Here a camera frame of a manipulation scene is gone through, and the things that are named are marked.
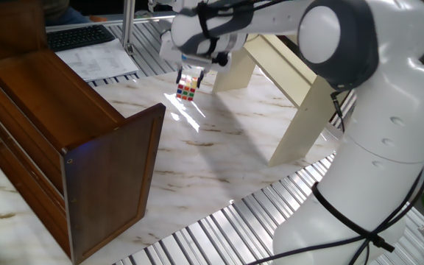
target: black cable tie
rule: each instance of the black cable tie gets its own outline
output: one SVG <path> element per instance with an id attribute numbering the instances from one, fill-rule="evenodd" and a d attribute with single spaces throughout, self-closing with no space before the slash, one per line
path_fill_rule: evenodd
<path id="1" fill-rule="evenodd" d="M 203 33 L 204 37 L 211 41 L 211 45 L 209 46 L 209 50 L 205 53 L 205 55 L 211 55 L 212 52 L 217 47 L 217 41 L 219 40 L 218 38 L 212 37 L 210 32 L 209 32 L 209 28 L 207 28 L 208 13 L 210 14 L 212 12 L 212 10 L 203 1 L 201 1 L 199 4 L 197 4 L 197 7 L 196 7 L 195 10 L 196 10 L 196 13 L 197 13 L 197 17 L 199 18 L 199 24 L 200 24 L 200 27 L 202 29 L 202 33 Z"/>
<path id="2" fill-rule="evenodd" d="M 340 222 L 345 224 L 347 227 L 349 227 L 354 232 L 358 233 L 360 236 L 363 236 L 365 239 L 371 241 L 374 246 L 383 248 L 389 252 L 393 252 L 395 248 L 388 244 L 385 239 L 381 238 L 376 232 L 369 232 L 365 230 L 364 228 L 360 227 L 353 221 L 349 220 L 346 216 L 343 215 L 343 213 L 340 213 L 335 207 L 333 207 L 320 193 L 320 191 L 317 188 L 317 184 L 315 183 L 312 186 L 312 192 L 314 193 L 315 198 L 322 204 L 327 211 L 329 211 L 333 216 L 335 216 Z"/>

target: wooden cabinet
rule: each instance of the wooden cabinet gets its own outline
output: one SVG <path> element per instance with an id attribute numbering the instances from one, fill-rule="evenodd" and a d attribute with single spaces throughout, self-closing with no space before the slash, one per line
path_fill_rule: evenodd
<path id="1" fill-rule="evenodd" d="M 47 49 L 39 1 L 0 5 L 0 168 L 73 264 L 144 216 L 164 113 L 123 117 Z"/>

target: white marble surface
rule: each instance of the white marble surface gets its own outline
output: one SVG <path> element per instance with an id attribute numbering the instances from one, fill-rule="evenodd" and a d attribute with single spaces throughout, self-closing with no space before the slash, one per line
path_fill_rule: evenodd
<path id="1" fill-rule="evenodd" d="M 324 131 L 308 155 L 266 166 L 296 109 L 256 69 L 245 89 L 211 93 L 209 74 L 194 102 L 175 98 L 176 74 L 95 88 L 124 116 L 166 106 L 146 216 L 83 264 L 109 265 L 267 186 L 336 149 Z M 70 264 L 0 170 L 0 264 Z"/>

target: black cable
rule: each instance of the black cable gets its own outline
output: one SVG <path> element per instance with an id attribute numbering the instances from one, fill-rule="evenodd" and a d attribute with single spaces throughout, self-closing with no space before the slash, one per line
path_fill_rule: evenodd
<path id="1" fill-rule="evenodd" d="M 412 196 L 412 194 L 414 193 L 418 184 L 420 183 L 420 178 L 421 178 L 422 175 L 423 175 L 423 170 L 418 174 L 417 179 L 414 181 L 414 184 L 411 186 L 408 194 L 405 196 L 402 203 L 395 210 L 393 210 L 393 212 L 384 220 L 384 222 L 382 222 L 375 229 L 375 232 L 380 233 L 380 232 L 388 229 L 394 223 L 396 223 L 400 219 L 402 219 L 413 208 L 414 204 L 417 202 L 417 200 L 420 198 L 421 194 L 423 194 L 423 192 L 424 192 L 424 179 L 423 179 L 422 185 L 420 186 L 420 190 L 417 192 L 414 199 L 410 202 L 409 206 L 407 206 L 400 214 L 397 215 L 397 213 L 409 201 L 410 197 Z M 312 251 L 312 250 L 322 250 L 322 249 L 330 248 L 330 247 L 339 247 L 339 246 L 342 246 L 342 245 L 345 245 L 345 244 L 350 244 L 350 243 L 360 241 L 362 239 L 366 239 L 366 238 L 364 238 L 363 236 L 357 236 L 355 238 L 350 238 L 350 239 L 347 239 L 347 240 L 342 240 L 342 241 L 338 241 L 338 242 L 334 242 L 334 243 L 321 244 L 321 245 L 312 246 L 312 247 L 305 247 L 305 248 L 298 249 L 298 250 L 291 250 L 291 251 L 288 251 L 288 252 L 283 252 L 281 254 L 273 255 L 273 256 L 268 257 L 268 258 L 263 258 L 261 260 L 252 262 L 248 265 L 258 265 L 258 264 L 262 264 L 262 263 L 267 262 L 267 261 L 273 261 L 273 260 L 278 259 L 278 258 L 284 258 L 284 257 L 290 256 L 290 255 L 296 255 L 296 254 L 299 254 L 299 253 L 302 253 L 302 252 L 307 252 L 307 251 Z M 353 262 L 353 260 L 354 260 L 354 262 L 356 262 L 357 258 L 360 256 L 360 254 L 362 253 L 364 248 L 367 248 L 366 263 L 368 262 L 368 260 L 369 260 L 369 249 L 370 249 L 369 242 L 370 242 L 369 239 L 366 239 L 364 241 L 364 243 L 360 246 L 360 248 L 358 249 L 356 254 L 353 256 L 352 262 Z"/>
<path id="2" fill-rule="evenodd" d="M 339 119 L 342 122 L 342 132 L 345 133 L 345 121 L 343 120 L 343 112 L 337 98 L 337 96 L 341 93 L 342 93 L 341 91 L 333 92 L 332 94 L 330 94 L 330 96 L 331 96 L 331 100 L 333 100 L 333 105 L 335 106 L 336 114 L 338 115 Z"/>
<path id="3" fill-rule="evenodd" d="M 361 239 L 364 239 L 364 237 L 356 236 L 355 238 L 341 240 L 341 241 L 334 242 L 334 243 L 320 244 L 320 245 L 317 245 L 317 246 L 304 247 L 304 248 L 301 248 L 301 249 L 298 249 L 298 250 L 291 250 L 291 251 L 287 251 L 287 252 L 282 252 L 280 254 L 273 255 L 273 256 L 268 257 L 268 258 L 262 258 L 261 260 L 254 261 L 254 262 L 252 262 L 248 265 L 258 265 L 258 264 L 262 264 L 262 263 L 267 262 L 267 261 L 272 261 L 272 260 L 275 260 L 275 259 L 278 259 L 278 258 L 284 258 L 284 257 L 290 256 L 290 255 L 295 255 L 295 254 L 299 254 L 299 253 L 302 253 L 302 252 L 308 252 L 308 251 L 312 251 L 312 250 L 323 250 L 325 248 L 330 248 L 330 247 L 339 247 L 339 246 L 342 246 L 342 245 L 346 245 L 346 244 L 350 244 L 350 243 L 360 241 Z"/>
<path id="4" fill-rule="evenodd" d="M 424 192 L 424 179 L 420 187 L 420 190 L 417 192 L 414 199 L 410 202 L 410 205 L 407 206 L 404 211 L 402 211 L 400 214 L 397 215 L 397 213 L 399 213 L 400 210 L 402 210 L 403 206 L 405 206 L 406 203 L 410 200 L 410 197 L 413 195 L 414 191 L 416 190 L 418 183 L 420 182 L 422 173 L 423 173 L 423 170 L 418 174 L 417 179 L 414 181 L 413 185 L 411 186 L 408 194 L 403 199 L 402 203 L 395 210 L 393 210 L 393 212 L 387 218 L 385 218 L 385 220 L 374 230 L 376 233 L 380 233 L 388 229 L 389 227 L 393 226 L 393 224 L 400 221 L 400 219 L 402 219 L 413 208 L 414 204 L 417 202 L 417 200 L 420 198 L 420 196 Z M 349 265 L 353 265 L 356 262 L 359 255 L 362 253 L 362 250 L 364 250 L 365 247 L 370 247 L 368 240 L 366 240 L 364 244 L 362 244 L 361 247 L 359 247 L 358 251 L 351 259 Z"/>
<path id="5" fill-rule="evenodd" d="M 369 262 L 369 245 L 367 246 L 366 261 L 364 262 L 364 265 L 367 265 L 368 262 Z"/>
<path id="6" fill-rule="evenodd" d="M 274 1 L 271 1 L 269 3 L 262 4 L 259 7 L 243 8 L 243 9 L 240 9 L 240 10 L 233 11 L 231 13 L 216 14 L 215 17 L 230 17 L 230 16 L 234 16 L 234 15 L 243 15 L 243 14 L 247 14 L 247 13 L 252 13 L 252 12 L 255 12 L 255 11 L 258 11 L 258 10 L 262 10 L 263 8 L 271 7 L 275 4 L 282 3 L 284 1 L 292 1 L 292 0 L 274 0 Z"/>

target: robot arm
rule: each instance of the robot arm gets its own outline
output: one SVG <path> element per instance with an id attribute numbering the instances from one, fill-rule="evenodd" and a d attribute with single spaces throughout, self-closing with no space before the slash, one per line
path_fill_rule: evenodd
<path id="1" fill-rule="evenodd" d="M 229 53 L 243 47 L 248 33 L 297 34 L 302 14 L 312 1 L 273 5 L 270 1 L 242 1 L 225 6 L 229 2 L 220 0 L 184 8 L 174 18 L 171 30 L 162 35 L 160 56 L 207 70 L 227 71 Z"/>
<path id="2" fill-rule="evenodd" d="M 383 253 L 382 238 L 394 244 L 402 236 L 405 223 L 393 217 L 424 166 L 424 0 L 200 5 L 173 20 L 162 37 L 163 58 L 226 71 L 228 53 L 243 46 L 247 33 L 297 31 L 309 68 L 337 91 L 356 89 L 357 106 L 331 167 L 273 238 L 275 254 L 333 247 L 273 264 L 353 265 L 364 263 L 364 256 L 377 258 Z"/>

